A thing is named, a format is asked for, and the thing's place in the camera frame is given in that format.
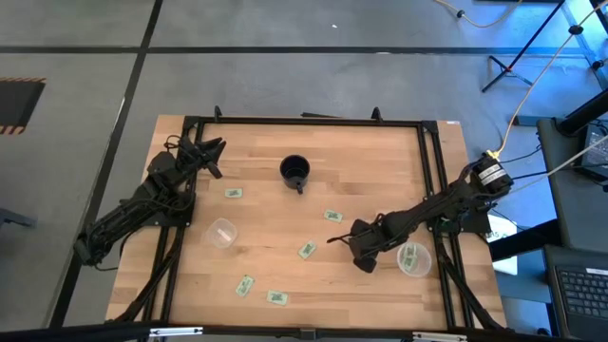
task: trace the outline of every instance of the keyboard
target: keyboard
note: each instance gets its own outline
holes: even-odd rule
[[[558,268],[561,297],[569,314],[608,319],[608,275]]]

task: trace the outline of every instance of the black metal frame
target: black metal frame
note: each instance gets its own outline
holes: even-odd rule
[[[183,326],[167,325],[161,321],[112,323],[111,325],[88,325],[67,327],[61,330],[39,329],[23,332],[0,332],[0,338],[14,342],[62,341],[62,342],[105,342],[132,339],[154,338],[162,330],[179,329],[189,334],[203,335],[249,335],[267,336],[271,329],[275,337],[292,337],[302,340],[317,338],[400,338],[402,341],[430,341],[443,338],[449,341],[471,342],[568,342],[571,339],[554,336],[532,335],[516,332],[481,330],[472,328],[454,328],[449,332],[374,331],[366,329],[299,329],[299,328],[258,328],[231,326]]]
[[[439,131],[437,129],[436,122],[418,122],[418,121],[394,121],[384,120],[380,115],[380,111],[375,108],[372,112],[371,118],[367,120],[351,120],[351,119],[340,119],[332,117],[313,117],[313,118],[253,118],[253,117],[225,117],[221,114],[221,111],[216,106],[215,115],[213,117],[185,117],[184,118],[184,129],[182,134],[187,134],[187,128],[192,126],[193,123],[197,124],[197,141],[202,138],[204,126],[206,124],[300,124],[300,125],[334,125],[334,126],[372,126],[372,127],[404,127],[404,128],[415,128],[419,147],[421,151],[421,164],[423,167],[423,174],[425,179],[425,186],[427,189],[427,195],[433,194],[433,181],[432,174],[430,171],[430,164],[428,158],[428,148],[426,143],[426,133],[430,134],[435,160],[437,163],[437,172],[439,175],[442,189],[447,187],[447,176],[445,165],[443,161],[443,154],[441,150],[441,143],[439,140]],[[188,182],[188,188],[194,191],[196,177],[193,177]],[[166,230],[168,228],[163,227],[159,237],[159,243],[157,244],[157,251],[155,254],[155,261],[153,267],[153,273],[158,270],[161,265],[160,256],[164,254],[166,244]],[[181,250],[183,232],[185,227],[179,227],[176,235],[177,242],[179,244],[179,251]],[[440,241],[444,237],[438,231],[433,232],[433,239],[435,245],[441,243]],[[458,243],[458,237],[456,234],[450,234],[449,240],[451,244],[452,254],[454,258],[454,264],[459,271],[461,276],[464,276],[464,264],[462,262],[462,256],[460,251],[460,245]],[[162,310],[161,310],[161,322],[168,324],[169,310],[175,292],[175,284],[178,275],[179,255],[175,262],[172,263],[171,269],[167,276],[167,286],[165,288]],[[438,263],[440,268],[440,284],[441,291],[445,303],[446,312],[446,325],[448,329],[456,328],[453,304],[451,302],[450,287],[448,282],[447,271],[443,268],[443,265]],[[473,319],[470,308],[466,304],[464,298],[461,295],[461,300],[464,308],[465,326],[467,328],[473,328]],[[151,307],[153,305],[154,298],[150,297],[146,303],[144,309],[144,318],[151,319]],[[269,336],[299,336],[303,339],[315,339],[319,336],[320,332],[323,332],[323,336],[335,336],[335,337],[385,337],[385,338],[405,338],[411,336],[411,331],[400,331],[400,330],[354,330],[354,329],[320,329],[314,328],[307,329],[289,329],[289,328],[264,328],[264,327],[231,327],[222,326],[214,330],[213,327],[205,327],[205,331],[209,333],[230,333],[230,334],[254,334],[254,335],[269,335]]]

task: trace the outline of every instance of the small card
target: small card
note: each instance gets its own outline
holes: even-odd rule
[[[226,189],[224,196],[228,199],[240,199],[243,197],[243,189]]]
[[[237,286],[237,295],[242,297],[246,296],[252,286],[254,286],[254,282],[255,280],[252,277],[245,275]]]
[[[297,252],[303,259],[307,259],[316,249],[316,245],[312,241],[308,241],[300,250]]]
[[[334,210],[330,210],[330,209],[326,210],[324,217],[325,217],[325,219],[328,219],[328,220],[336,222],[336,223],[342,222],[342,214],[336,213],[336,212],[334,212]]]
[[[270,290],[268,292],[268,295],[266,295],[266,300],[269,303],[285,306],[287,305],[288,297],[289,296],[287,294],[284,294],[282,292]]]
[[[416,245],[415,244],[407,245],[406,250],[403,253],[403,257],[402,257],[402,261],[401,261],[403,268],[406,271],[411,272],[411,270],[413,270],[414,266],[416,265],[417,260],[418,260],[418,256],[416,255]]]

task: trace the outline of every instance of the laptop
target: laptop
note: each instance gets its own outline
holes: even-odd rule
[[[608,341],[608,254],[543,247],[561,337]]]

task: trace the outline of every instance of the tripod stand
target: tripod stand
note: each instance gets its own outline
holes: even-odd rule
[[[487,84],[482,89],[482,92],[486,92],[488,89],[490,89],[492,86],[494,86],[494,84],[496,84],[497,82],[499,82],[503,77],[515,77],[515,78],[518,78],[518,79],[524,81],[527,85],[532,86],[532,82],[530,82],[528,79],[526,79],[522,75],[515,73],[513,71],[513,67],[520,60],[520,58],[522,58],[522,56],[525,53],[525,51],[530,47],[530,45],[532,44],[532,42],[534,42],[534,40],[536,39],[536,37],[539,36],[539,34],[541,33],[542,29],[544,29],[544,27],[547,25],[547,23],[549,23],[549,21],[551,20],[551,18],[553,18],[553,16],[555,15],[555,13],[558,12],[558,10],[561,8],[561,5],[563,5],[564,2],[565,2],[565,0],[561,0],[558,3],[558,5],[555,6],[555,8],[551,11],[551,14],[549,14],[549,16],[544,20],[544,22],[539,27],[539,29],[536,30],[536,32],[534,33],[534,35],[532,36],[532,38],[530,38],[530,40],[525,44],[525,46],[522,48],[522,50],[520,51],[520,53],[517,54],[517,56],[515,57],[515,59],[513,60],[513,62],[511,62],[510,65],[506,66],[503,62],[499,61],[498,58],[496,58],[494,56],[491,56],[491,55],[489,56],[490,61],[496,63],[497,65],[499,65],[499,67],[501,67],[501,73],[498,76],[496,76],[489,84]]]

